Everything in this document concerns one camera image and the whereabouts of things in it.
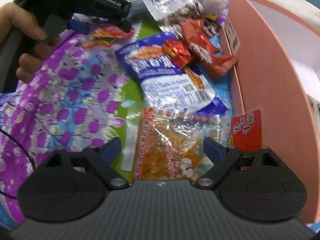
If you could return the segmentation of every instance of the purple flower pattern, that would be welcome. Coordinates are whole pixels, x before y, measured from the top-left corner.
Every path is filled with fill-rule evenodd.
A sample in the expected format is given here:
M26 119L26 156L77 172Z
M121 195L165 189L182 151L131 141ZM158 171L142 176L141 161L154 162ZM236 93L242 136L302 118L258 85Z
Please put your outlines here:
M113 68L115 57L102 51L92 57L82 50L87 41L73 34L44 62L29 85L0 105L0 127L14 136L37 164L56 147L81 151L87 146L102 146L113 134L108 127L121 126L117 118L115 95L128 77ZM16 195L19 186L32 172L26 156L14 142L0 134L0 186ZM24 221L18 202L3 202L18 223Z

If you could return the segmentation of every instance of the pink cardboard box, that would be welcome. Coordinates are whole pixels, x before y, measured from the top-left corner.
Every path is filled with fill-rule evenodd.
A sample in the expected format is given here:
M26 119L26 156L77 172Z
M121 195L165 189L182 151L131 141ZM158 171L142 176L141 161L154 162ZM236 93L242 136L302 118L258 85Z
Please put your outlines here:
M320 32L267 0L232 0L229 19L240 41L239 61L230 80L235 116L261 110L262 144L270 147L307 189L300 221L316 222L320 219L319 141L305 89L291 59L318 63L320 68ZM224 54L230 54L224 30L220 41Z

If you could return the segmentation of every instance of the red sticker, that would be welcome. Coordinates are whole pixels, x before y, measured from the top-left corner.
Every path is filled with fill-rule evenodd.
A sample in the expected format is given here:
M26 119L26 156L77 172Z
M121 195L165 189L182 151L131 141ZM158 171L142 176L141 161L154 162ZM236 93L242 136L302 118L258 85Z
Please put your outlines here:
M262 145L261 111L257 110L231 120L233 146L255 152Z

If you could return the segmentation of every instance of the green fabric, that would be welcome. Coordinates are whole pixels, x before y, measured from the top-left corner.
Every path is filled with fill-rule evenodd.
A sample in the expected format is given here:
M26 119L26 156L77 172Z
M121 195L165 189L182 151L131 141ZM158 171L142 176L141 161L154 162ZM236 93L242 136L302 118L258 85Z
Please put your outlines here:
M139 34L137 36L137 40L141 40L143 38L150 37L152 35L155 35L157 33L161 32L160 28L158 27L156 21L151 17L151 15L145 15ZM139 116L139 114L142 111L143 108L143 94L140 89L140 84L133 80L129 80L126 85L123 86L122 89L125 100L132 100L135 101L135 103L130 106L129 108L119 107L118 108L118 116L121 118L124 118L127 120L128 113L130 115ZM132 124L139 125L140 124L140 118L134 118L133 120L130 120ZM121 146L122 150L125 146L125 139L126 139L126 129L127 125L123 125L122 127L115 128L117 135L121 139ZM125 179L127 179L129 182L132 182L132 171L124 171L121 169L121 163L122 163L123 156L122 154L114 161L112 167L121 174Z

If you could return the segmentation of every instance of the finger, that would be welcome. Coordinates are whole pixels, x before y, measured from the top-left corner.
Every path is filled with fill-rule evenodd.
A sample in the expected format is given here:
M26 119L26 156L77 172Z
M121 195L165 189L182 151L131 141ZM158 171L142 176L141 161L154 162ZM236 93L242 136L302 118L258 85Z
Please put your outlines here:
M20 8L15 3L7 3L0 8L0 43L12 25L34 40L44 40L47 37L45 31L39 27L34 14Z
M51 53L51 47L45 43L39 43L35 47L35 54L38 56L39 60L47 59L50 57Z
M41 60L26 53L19 58L19 67L30 73L39 71L42 64Z
M29 84L35 76L35 74L30 73L21 67L17 69L16 75L17 78L25 84Z
M50 45L51 47L53 47L53 48L56 48L56 47L58 47L58 46L60 45L60 43L61 43L61 37L58 36L58 37L55 37L55 38L49 43L49 45Z

